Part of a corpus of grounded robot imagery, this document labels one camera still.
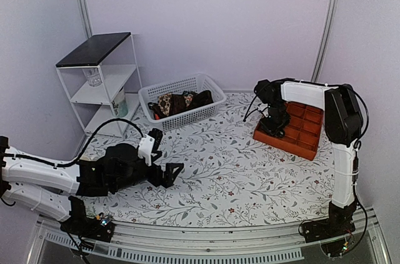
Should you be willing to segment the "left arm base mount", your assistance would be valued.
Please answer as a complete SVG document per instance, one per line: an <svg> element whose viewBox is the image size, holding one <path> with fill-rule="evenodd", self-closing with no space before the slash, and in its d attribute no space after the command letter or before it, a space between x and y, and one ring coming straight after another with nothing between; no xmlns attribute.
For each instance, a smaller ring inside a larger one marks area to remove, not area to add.
<svg viewBox="0 0 400 264"><path fill-rule="evenodd" d="M103 213L92 218L86 215L76 215L61 222L60 229L79 238L89 238L110 243L114 234L115 224L111 215L104 215Z"/></svg>

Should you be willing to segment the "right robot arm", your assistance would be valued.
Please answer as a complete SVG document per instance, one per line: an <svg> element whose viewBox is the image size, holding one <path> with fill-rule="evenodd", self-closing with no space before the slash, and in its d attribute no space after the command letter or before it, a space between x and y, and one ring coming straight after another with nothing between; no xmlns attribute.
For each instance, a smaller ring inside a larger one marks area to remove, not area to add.
<svg viewBox="0 0 400 264"><path fill-rule="evenodd" d="M369 113L360 108L362 98L349 84L317 84L292 78L262 80L254 88L262 117L254 139L312 160L322 129L331 143L334 158L334 193L329 218L323 223L328 236L347 227L356 210L355 184L358 151Z"/></svg>

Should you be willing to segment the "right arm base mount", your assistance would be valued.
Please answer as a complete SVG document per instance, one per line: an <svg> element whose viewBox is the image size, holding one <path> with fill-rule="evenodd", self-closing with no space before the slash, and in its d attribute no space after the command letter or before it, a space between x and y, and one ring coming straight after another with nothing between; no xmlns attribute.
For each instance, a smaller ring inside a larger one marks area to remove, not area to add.
<svg viewBox="0 0 400 264"><path fill-rule="evenodd" d="M299 224L297 232L306 243L329 240L320 244L322 252L329 258L341 258L353 251L363 240L368 226L367 214L364 217L364 228L358 240L353 233L356 227L352 218L339 225L330 223L329 218L304 220Z"/></svg>

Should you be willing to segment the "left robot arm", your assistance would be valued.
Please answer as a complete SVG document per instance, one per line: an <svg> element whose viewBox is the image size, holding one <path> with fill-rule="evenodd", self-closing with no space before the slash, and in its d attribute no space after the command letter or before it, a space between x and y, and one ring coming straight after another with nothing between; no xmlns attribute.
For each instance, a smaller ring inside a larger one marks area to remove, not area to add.
<svg viewBox="0 0 400 264"><path fill-rule="evenodd" d="M115 194L147 181L169 188L183 170L182 163L155 164L162 153L158 140L146 135L137 147L119 143L97 160L56 162L25 154L1 137L1 198L21 203L57 221L68 221L79 235L93 230L81 197Z"/></svg>

